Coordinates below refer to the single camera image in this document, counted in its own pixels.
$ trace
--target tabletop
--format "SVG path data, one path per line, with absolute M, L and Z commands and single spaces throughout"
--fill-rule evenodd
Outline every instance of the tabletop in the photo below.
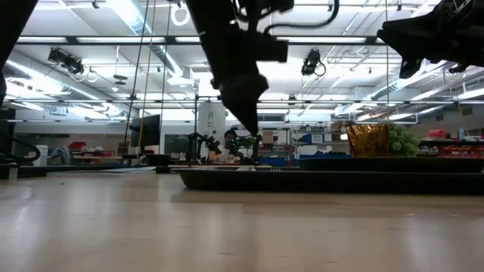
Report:
M 178 175 L 0 185 L 0 271 L 482 271 L 484 198 L 188 190 Z

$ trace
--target person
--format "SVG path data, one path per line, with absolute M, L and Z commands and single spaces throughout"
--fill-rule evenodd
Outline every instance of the person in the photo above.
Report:
M 234 130 L 230 129 L 225 132 L 223 143 L 219 145 L 221 153 L 217 156 L 217 163 L 233 163 L 238 159 L 237 156 L 230 154 L 231 142 L 235 139 L 237 139 L 237 133 Z

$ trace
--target black tray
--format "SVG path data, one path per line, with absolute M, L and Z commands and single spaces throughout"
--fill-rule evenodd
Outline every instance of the black tray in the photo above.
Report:
M 177 169 L 186 187 L 339 193 L 484 194 L 484 174 Z
M 323 158 L 300 159 L 305 171 L 480 173 L 484 159 L 459 158 Z

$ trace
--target gold bag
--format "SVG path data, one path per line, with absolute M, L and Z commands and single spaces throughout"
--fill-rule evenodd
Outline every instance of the gold bag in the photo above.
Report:
M 352 157 L 389 155 L 388 125 L 348 125 L 349 152 Z

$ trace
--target green grapes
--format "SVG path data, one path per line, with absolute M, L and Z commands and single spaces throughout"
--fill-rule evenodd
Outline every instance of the green grapes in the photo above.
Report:
M 416 156 L 420 141 L 405 131 L 402 125 L 388 123 L 389 126 L 389 151 L 391 156 Z

